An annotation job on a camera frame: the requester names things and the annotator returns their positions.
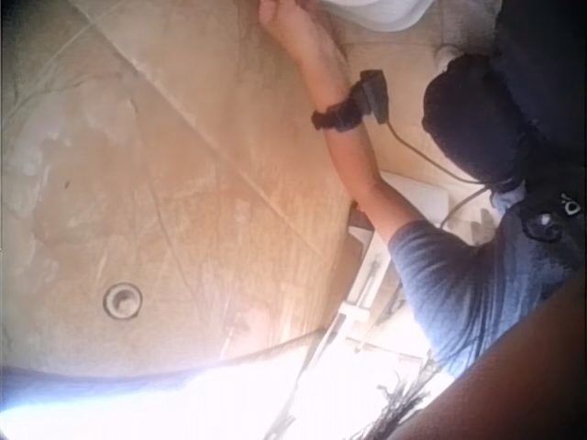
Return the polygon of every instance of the black wristband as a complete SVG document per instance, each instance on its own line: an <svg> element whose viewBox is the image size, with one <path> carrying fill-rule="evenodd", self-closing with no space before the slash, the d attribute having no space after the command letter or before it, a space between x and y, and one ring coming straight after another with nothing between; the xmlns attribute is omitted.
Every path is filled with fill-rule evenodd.
<svg viewBox="0 0 587 440"><path fill-rule="evenodd" d="M312 123L316 130L335 128L338 132L349 131L362 122L363 114L352 94L342 103L332 105L324 114L314 112Z"/></svg>
<svg viewBox="0 0 587 440"><path fill-rule="evenodd" d="M360 81L350 89L349 97L329 107L324 114L314 112L312 123L316 130L335 128L338 132L344 132L358 126L363 116L374 113L377 122L383 124L388 118L388 105L383 72L362 71Z"/></svg>

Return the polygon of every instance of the white toilet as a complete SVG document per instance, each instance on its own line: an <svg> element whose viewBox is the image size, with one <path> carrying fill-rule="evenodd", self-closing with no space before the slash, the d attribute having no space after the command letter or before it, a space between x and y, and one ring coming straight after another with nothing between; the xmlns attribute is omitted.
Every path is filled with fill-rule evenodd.
<svg viewBox="0 0 587 440"><path fill-rule="evenodd" d="M326 0L325 9L380 32L393 32L414 25L434 0Z"/></svg>

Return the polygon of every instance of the gray t-shirt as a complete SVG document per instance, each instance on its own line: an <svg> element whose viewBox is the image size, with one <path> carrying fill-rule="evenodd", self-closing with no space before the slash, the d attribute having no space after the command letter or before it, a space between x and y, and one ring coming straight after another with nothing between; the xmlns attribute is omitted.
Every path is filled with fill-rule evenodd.
<svg viewBox="0 0 587 440"><path fill-rule="evenodd" d="M432 352L460 375L501 335L585 267L584 169L548 180L473 247L426 221L405 225L390 252Z"/></svg>

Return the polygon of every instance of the white sneaker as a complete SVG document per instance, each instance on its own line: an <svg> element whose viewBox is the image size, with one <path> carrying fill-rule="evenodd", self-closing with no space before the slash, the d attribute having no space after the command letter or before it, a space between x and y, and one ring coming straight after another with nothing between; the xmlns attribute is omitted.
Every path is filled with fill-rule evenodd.
<svg viewBox="0 0 587 440"><path fill-rule="evenodd" d="M440 46L434 54L434 63L437 66L438 74L446 72L449 63L463 54L462 50L452 44Z"/></svg>

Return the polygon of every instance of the drain cover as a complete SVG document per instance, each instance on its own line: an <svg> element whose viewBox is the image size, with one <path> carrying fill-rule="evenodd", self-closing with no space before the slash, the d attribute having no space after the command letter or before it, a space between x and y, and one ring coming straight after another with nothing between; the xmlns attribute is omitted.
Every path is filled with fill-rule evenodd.
<svg viewBox="0 0 587 440"><path fill-rule="evenodd" d="M138 315L143 304L143 295L134 284L119 282L111 286L104 295L104 310L113 319L132 319Z"/></svg>

